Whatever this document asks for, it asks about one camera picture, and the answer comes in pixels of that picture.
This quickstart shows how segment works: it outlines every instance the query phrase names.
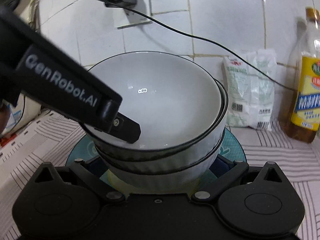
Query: bowl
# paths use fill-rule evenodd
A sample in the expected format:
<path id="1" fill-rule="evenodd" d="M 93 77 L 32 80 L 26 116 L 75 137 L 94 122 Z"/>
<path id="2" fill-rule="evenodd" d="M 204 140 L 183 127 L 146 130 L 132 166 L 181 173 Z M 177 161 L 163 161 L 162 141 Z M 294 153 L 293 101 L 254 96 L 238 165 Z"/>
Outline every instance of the bowl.
<path id="1" fill-rule="evenodd" d="M 220 92 L 223 95 L 223 114 L 217 121 L 217 127 L 210 132 L 205 134 L 204 138 L 197 144 L 190 146 L 184 151 L 177 152 L 175 154 L 164 156 L 156 160 L 148 161 L 128 161 L 117 159 L 110 155 L 108 152 L 104 152 L 98 145 L 96 145 L 99 155 L 103 155 L 104 159 L 115 163 L 117 166 L 131 172 L 141 172 L 141 173 L 165 173 L 175 170 L 180 170 L 181 168 L 188 167 L 200 159 L 205 157 L 207 149 L 212 150 L 215 147 L 215 142 L 221 138 L 227 119 L 228 110 L 228 94 L 223 85 L 217 81 Z"/>
<path id="2" fill-rule="evenodd" d="M 184 185 L 200 178 L 210 168 L 217 155 L 220 153 L 220 147 L 224 139 L 224 135 L 225 131 L 223 131 L 218 144 L 206 157 L 189 167 L 169 173 L 143 174 L 129 172 L 121 169 L 110 160 L 104 159 L 103 156 L 101 158 L 109 167 L 111 172 L 120 180 L 138 188 L 164 192 L 166 190 L 183 187 Z"/>
<path id="3" fill-rule="evenodd" d="M 82 125 L 99 148 L 115 158 L 152 160 L 182 151 L 212 132 L 223 112 L 212 76 L 176 55 L 130 52 L 104 60 L 90 72 L 123 97 L 119 112 L 141 127 L 139 140 L 129 144 Z"/>

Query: bottle label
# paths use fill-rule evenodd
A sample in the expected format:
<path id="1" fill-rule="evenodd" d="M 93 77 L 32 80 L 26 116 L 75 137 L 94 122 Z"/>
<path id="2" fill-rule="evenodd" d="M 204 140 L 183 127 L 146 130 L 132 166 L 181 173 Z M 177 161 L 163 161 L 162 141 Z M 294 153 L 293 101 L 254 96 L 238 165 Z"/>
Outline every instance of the bottle label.
<path id="1" fill-rule="evenodd" d="M 302 57 L 298 96 L 291 122 L 317 131 L 320 123 L 320 59 Z"/>

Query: hand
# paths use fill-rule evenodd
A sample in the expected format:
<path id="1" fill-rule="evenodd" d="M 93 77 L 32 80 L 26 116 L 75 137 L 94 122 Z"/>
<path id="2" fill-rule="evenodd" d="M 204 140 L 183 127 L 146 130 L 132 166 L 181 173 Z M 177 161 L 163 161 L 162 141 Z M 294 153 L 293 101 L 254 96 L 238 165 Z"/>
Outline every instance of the hand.
<path id="1" fill-rule="evenodd" d="M 2 133 L 4 128 L 7 126 L 9 117 L 10 117 L 9 108 L 4 104 L 0 104 L 0 133 Z"/>

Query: power cord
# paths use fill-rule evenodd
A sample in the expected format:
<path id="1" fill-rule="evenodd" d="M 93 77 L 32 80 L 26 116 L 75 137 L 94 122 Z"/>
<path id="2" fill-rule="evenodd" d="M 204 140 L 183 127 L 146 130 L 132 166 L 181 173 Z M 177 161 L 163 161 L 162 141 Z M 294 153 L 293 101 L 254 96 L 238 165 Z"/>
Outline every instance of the power cord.
<path id="1" fill-rule="evenodd" d="M 157 24 L 159 24 L 159 25 L 161 25 L 161 26 L 163 26 L 163 27 L 171 30 L 171 31 L 174 31 L 174 32 L 176 32 L 176 33 L 179 33 L 179 34 L 181 34 L 181 35 L 184 35 L 184 36 L 187 36 L 187 37 L 191 37 L 191 38 L 195 38 L 195 39 L 202 40 L 202 41 L 207 41 L 207 42 L 210 42 L 210 43 L 212 43 L 212 44 L 215 44 L 215 45 L 217 45 L 217 46 L 225 49 L 226 51 L 230 52 L 230 53 L 233 54 L 234 56 L 238 57 L 238 58 L 239 58 L 240 60 L 242 60 L 244 63 L 248 64 L 250 67 L 254 68 L 256 71 L 258 71 L 258 72 L 261 73 L 262 75 L 266 76 L 266 77 L 267 77 L 268 79 L 270 79 L 273 83 L 275 83 L 275 84 L 277 84 L 277 85 L 279 85 L 279 86 L 281 86 L 281 87 L 283 87 L 283 88 L 285 88 L 285 89 L 288 89 L 288 90 L 291 90 L 291 91 L 296 91 L 294 88 L 289 88 L 289 87 L 287 87 L 287 86 L 279 83 L 277 80 L 274 80 L 273 78 L 269 77 L 267 74 L 263 73 L 261 70 L 259 70 L 258 68 L 256 68 L 255 66 L 251 65 L 249 62 L 247 62 L 246 60 L 244 60 L 244 59 L 243 59 L 242 57 L 240 57 L 238 54 L 236 54 L 236 53 L 233 52 L 232 50 L 228 49 L 227 47 L 221 45 L 220 43 L 218 43 L 218 42 L 216 42 L 216 41 L 211 41 L 211 40 L 206 39 L 206 38 L 202 38 L 202 37 L 199 37 L 199 36 L 195 36 L 195 35 L 191 35 L 191 34 L 188 34 L 188 33 L 181 32 L 181 31 L 176 30 L 176 29 L 174 29 L 174 28 L 172 28 L 172 27 L 170 27 L 170 26 L 168 26 L 168 25 L 165 25 L 165 24 L 162 23 L 162 22 L 159 22 L 159 21 L 156 20 L 156 19 L 153 19 L 152 17 L 150 17 L 150 16 L 148 16 L 148 15 L 145 15 L 145 14 L 143 14 L 143 13 L 141 13 L 141 12 L 138 12 L 138 11 L 136 11 L 136 10 L 134 10 L 134 9 L 131 9 L 131 8 L 128 8 L 128 7 L 125 7 L 125 6 L 121 6 L 121 5 L 116 4 L 116 3 L 112 3 L 112 2 L 110 2 L 109 0 L 98 0 L 98 1 L 106 2 L 106 3 L 109 3 L 109 4 L 111 4 L 111 5 L 117 6 L 117 7 L 119 7 L 119 8 L 123 8 L 123 9 L 126 9 L 126 10 L 128 10 L 128 11 L 131 11 L 131 12 L 134 12 L 134 13 L 136 13 L 136 14 L 139 14 L 139 15 L 141 15 L 141 16 L 143 16 L 143 17 L 145 17 L 145 18 L 147 18 L 147 19 L 149 19 L 149 20 L 151 20 L 151 21 L 153 21 L 153 22 L 155 22 L 155 23 L 157 23 Z"/>

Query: bottle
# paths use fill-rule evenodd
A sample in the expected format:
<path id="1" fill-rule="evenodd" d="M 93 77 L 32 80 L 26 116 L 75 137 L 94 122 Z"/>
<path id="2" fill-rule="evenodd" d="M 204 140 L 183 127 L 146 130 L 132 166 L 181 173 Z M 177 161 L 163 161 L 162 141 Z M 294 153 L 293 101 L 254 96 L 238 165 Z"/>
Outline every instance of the bottle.
<path id="1" fill-rule="evenodd" d="M 311 143 L 320 124 L 320 14 L 314 8 L 306 8 L 306 14 L 307 29 L 297 44 L 297 91 L 284 130 L 291 138 Z"/>

